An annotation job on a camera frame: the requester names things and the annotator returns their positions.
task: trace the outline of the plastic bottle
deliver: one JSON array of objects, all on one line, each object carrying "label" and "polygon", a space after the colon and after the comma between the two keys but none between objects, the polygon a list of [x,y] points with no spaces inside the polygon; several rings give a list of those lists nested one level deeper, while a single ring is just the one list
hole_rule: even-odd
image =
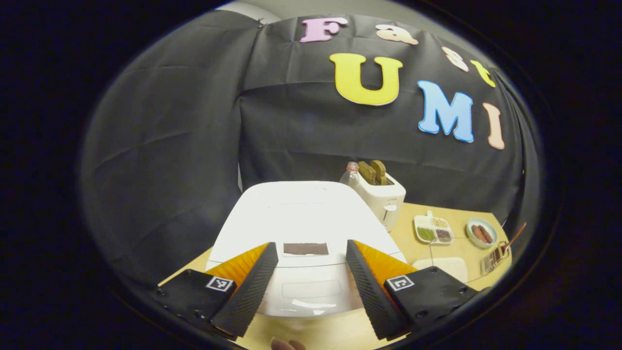
[{"label": "plastic bottle", "polygon": [[358,184],[358,163],[357,162],[349,162],[346,167],[346,172],[341,176],[340,183],[346,184],[350,187],[354,187]]}]

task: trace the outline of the bread slice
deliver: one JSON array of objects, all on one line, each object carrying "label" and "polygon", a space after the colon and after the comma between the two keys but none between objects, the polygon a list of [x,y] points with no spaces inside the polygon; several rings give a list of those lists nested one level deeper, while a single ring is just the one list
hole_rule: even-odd
[{"label": "bread slice", "polygon": [[368,184],[376,184],[376,171],[366,162],[358,162],[358,172]]},{"label": "bread slice", "polygon": [[379,185],[386,185],[387,184],[387,169],[384,167],[383,162],[379,161],[379,160],[373,160],[371,161],[371,167],[374,168],[374,170],[376,171],[376,182]]}]

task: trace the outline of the foam letter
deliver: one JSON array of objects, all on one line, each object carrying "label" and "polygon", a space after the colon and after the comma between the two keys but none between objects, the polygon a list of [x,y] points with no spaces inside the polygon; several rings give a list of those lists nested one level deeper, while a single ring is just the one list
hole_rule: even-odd
[{"label": "foam letter", "polygon": [[491,105],[490,103],[483,103],[484,108],[488,112],[488,121],[490,122],[490,136],[488,137],[488,143],[496,149],[504,149],[505,143],[501,136],[501,122],[499,116],[501,112],[499,108]]},{"label": "foam letter", "polygon": [[477,61],[471,61],[471,63],[477,68],[477,71],[480,73],[481,78],[488,83],[488,85],[495,87],[494,81],[490,80],[490,72],[481,65],[481,63]]},{"label": "foam letter", "polygon": [[443,49],[443,51],[447,54],[446,57],[449,59],[449,62],[453,63],[454,66],[464,70],[465,72],[468,72],[467,64],[462,60],[462,57],[458,55],[458,52],[444,46],[441,47],[441,49]]},{"label": "foam letter", "polygon": [[419,122],[419,129],[426,133],[438,133],[440,129],[436,123],[438,114],[445,135],[449,135],[453,126],[456,125],[453,131],[454,137],[460,141],[473,142],[473,133],[471,132],[473,100],[464,93],[457,92],[453,97],[452,104],[449,105],[445,94],[438,85],[425,80],[419,80],[417,84],[423,89],[425,96],[424,119]]},{"label": "foam letter", "polygon": [[334,17],[306,19],[302,22],[307,26],[307,33],[300,39],[300,42],[311,42],[330,40],[332,36],[327,35],[325,31],[337,34],[339,32],[339,24],[347,24],[348,20],[343,17]]},{"label": "foam letter", "polygon": [[388,24],[378,24],[376,29],[379,29],[376,32],[376,35],[384,40],[401,41],[410,45],[417,45],[419,43],[419,41],[416,41],[411,37],[410,33],[400,27],[390,26]]},{"label": "foam letter", "polygon": [[374,61],[383,69],[383,87],[367,90],[361,85],[361,64],[365,57],[357,54],[332,54],[335,63],[335,86],[341,96],[362,105],[387,105],[397,98],[399,76],[397,71],[402,62],[388,57],[376,57]]}]

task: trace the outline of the plate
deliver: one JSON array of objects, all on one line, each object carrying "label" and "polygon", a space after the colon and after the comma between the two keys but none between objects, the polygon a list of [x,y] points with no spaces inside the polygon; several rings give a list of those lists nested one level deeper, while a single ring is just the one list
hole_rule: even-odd
[{"label": "plate", "polygon": [[[484,227],[486,231],[488,231],[488,234],[490,235],[490,237],[493,239],[493,242],[484,243],[480,241],[477,237],[475,237],[475,235],[473,234],[473,230],[471,229],[471,226],[473,225],[476,225],[476,226],[481,225],[482,227]],[[466,233],[468,235],[468,238],[471,240],[471,242],[473,242],[473,244],[483,249],[487,249],[487,248],[494,246],[498,240],[497,231],[494,229],[494,227],[491,224],[489,224],[487,221],[483,219],[473,218],[469,220],[468,224],[466,225]]]},{"label": "plate", "polygon": [[423,270],[430,266],[436,266],[439,269],[447,272],[458,281],[466,283],[469,281],[468,268],[466,265],[467,263],[464,259],[460,257],[452,257],[436,258],[434,259],[434,261],[432,261],[432,259],[417,260],[414,264],[412,264],[412,267],[416,268],[417,270]]},{"label": "plate", "polygon": [[[447,220],[432,216],[431,211],[428,211],[427,215],[415,216],[414,223],[415,234],[417,235],[417,238],[423,243],[447,245],[453,243],[453,241],[455,240],[452,228],[449,226]],[[423,239],[419,234],[419,230],[417,230],[418,228],[432,230],[432,232],[434,233],[434,239],[432,239],[432,241]],[[449,233],[450,239],[446,242],[441,242],[439,240],[438,230],[447,231]]]}]

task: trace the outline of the hand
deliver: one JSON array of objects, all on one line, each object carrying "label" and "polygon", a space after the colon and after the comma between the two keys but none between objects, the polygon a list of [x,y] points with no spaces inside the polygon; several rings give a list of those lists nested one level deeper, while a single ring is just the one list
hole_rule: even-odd
[{"label": "hand", "polygon": [[288,344],[285,341],[275,337],[272,337],[270,347],[272,350],[306,350],[304,345],[295,340],[290,340]]}]

